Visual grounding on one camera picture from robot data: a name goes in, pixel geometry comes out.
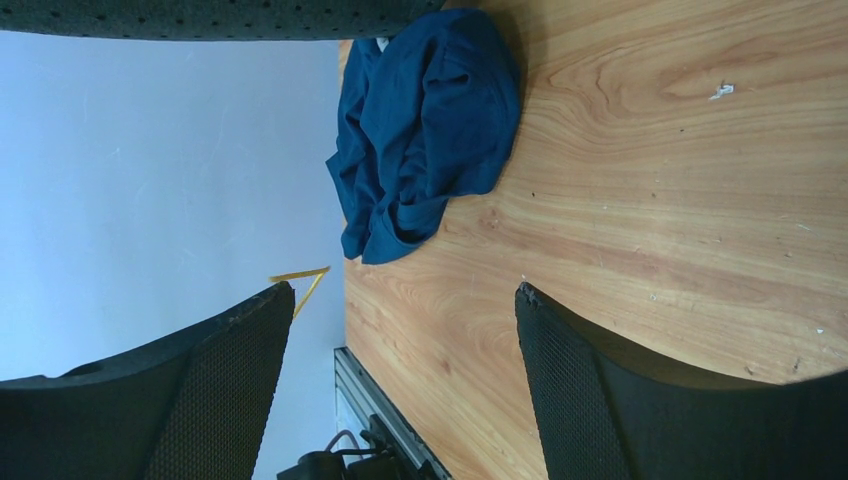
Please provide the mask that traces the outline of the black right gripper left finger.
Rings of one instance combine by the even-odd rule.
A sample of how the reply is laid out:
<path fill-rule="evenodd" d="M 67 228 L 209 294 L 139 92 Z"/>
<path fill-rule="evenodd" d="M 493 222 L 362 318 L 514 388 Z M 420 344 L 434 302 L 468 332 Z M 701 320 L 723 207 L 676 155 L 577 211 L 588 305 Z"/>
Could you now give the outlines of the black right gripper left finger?
<path fill-rule="evenodd" d="M 295 307 L 287 283 L 58 376 L 1 385 L 5 479 L 249 479 Z"/>

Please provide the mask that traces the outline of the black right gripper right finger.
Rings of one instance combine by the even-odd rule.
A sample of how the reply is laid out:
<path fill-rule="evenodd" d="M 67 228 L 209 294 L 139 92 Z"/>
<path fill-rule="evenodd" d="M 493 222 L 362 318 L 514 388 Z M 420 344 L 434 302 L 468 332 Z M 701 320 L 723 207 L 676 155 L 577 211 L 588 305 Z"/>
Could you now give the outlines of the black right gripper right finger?
<path fill-rule="evenodd" d="M 847 375 L 770 384 L 584 319 L 530 283 L 515 315 L 552 479 L 843 479 Z"/>

